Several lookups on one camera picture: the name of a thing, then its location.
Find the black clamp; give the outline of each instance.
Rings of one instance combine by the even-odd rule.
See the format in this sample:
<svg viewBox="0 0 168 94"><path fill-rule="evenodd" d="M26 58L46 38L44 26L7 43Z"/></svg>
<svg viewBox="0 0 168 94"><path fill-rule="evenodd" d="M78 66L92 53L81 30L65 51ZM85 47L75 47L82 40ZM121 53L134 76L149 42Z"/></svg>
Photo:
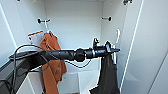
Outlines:
<svg viewBox="0 0 168 94"><path fill-rule="evenodd" d="M44 20L44 21L41 21L40 19L37 19L37 21L38 21L38 23L40 24L41 22L49 22L50 21L50 19L49 20Z"/></svg>

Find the clothes hanger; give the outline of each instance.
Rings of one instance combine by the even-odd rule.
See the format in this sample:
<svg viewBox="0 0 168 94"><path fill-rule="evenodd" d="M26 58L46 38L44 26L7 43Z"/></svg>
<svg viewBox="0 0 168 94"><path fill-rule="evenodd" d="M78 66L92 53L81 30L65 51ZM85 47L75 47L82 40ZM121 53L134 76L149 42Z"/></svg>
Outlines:
<svg viewBox="0 0 168 94"><path fill-rule="evenodd" d="M120 39L120 30L119 29L117 29L117 40L116 40L116 42L114 43L114 44L112 44L112 48L114 48L115 49L115 45L118 43L118 41L119 41L119 39ZM117 56L116 56L116 53L114 52L113 53L113 60L114 60L114 64L117 64Z"/></svg>

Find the cabinet door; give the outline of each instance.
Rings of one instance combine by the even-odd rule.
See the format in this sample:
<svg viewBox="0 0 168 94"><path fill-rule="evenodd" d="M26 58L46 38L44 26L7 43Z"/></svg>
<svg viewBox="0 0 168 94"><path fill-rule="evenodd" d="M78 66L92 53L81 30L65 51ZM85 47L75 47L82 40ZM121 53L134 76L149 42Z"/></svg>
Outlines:
<svg viewBox="0 0 168 94"><path fill-rule="evenodd" d="M0 67L9 59L9 55L13 54L16 49L16 43L6 19L3 7L0 3Z"/></svg>
<svg viewBox="0 0 168 94"><path fill-rule="evenodd" d="M168 49L167 3L167 0L142 0L141 2L126 59L127 67L121 89L122 94L148 94L150 92Z"/></svg>

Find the white cabinet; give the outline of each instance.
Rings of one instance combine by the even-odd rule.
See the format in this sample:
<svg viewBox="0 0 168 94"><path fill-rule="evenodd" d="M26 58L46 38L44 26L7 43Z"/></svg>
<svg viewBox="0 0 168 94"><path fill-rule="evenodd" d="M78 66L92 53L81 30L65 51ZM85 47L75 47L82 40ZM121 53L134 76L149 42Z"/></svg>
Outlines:
<svg viewBox="0 0 168 94"><path fill-rule="evenodd" d="M123 48L121 53L124 51L125 45L131 43L128 54L122 53L123 56L127 55L126 61L124 59L122 61L122 63L126 63L122 94L148 94L153 87L153 82L155 82L155 77L164 62L168 49L168 18L166 16L168 15L168 6L166 3L168 3L167 0L142 0L142 2L137 0L128 5L130 8L128 7L127 14L133 16L137 13L136 11L139 13L137 19L132 19L136 21L132 25L132 16L126 17L125 25L127 27L124 27L125 35L123 33L122 38L127 39L129 35L126 33L134 32L131 42L121 40L120 47ZM131 8L134 4L137 4L139 8Z"/></svg>

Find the orange garment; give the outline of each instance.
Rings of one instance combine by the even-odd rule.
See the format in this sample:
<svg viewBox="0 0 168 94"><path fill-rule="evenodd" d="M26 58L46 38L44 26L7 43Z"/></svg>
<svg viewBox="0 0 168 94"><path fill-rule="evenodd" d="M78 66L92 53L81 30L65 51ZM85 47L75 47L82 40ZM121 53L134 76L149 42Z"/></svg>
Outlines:
<svg viewBox="0 0 168 94"><path fill-rule="evenodd" d="M43 39L40 42L40 47L44 50L60 50L57 37L52 33L44 34ZM44 70L47 66L47 64L43 65L42 69ZM62 80L62 74L66 71L66 66L63 61L49 61L49 67L43 72L44 85L47 94L59 94L57 83Z"/></svg>

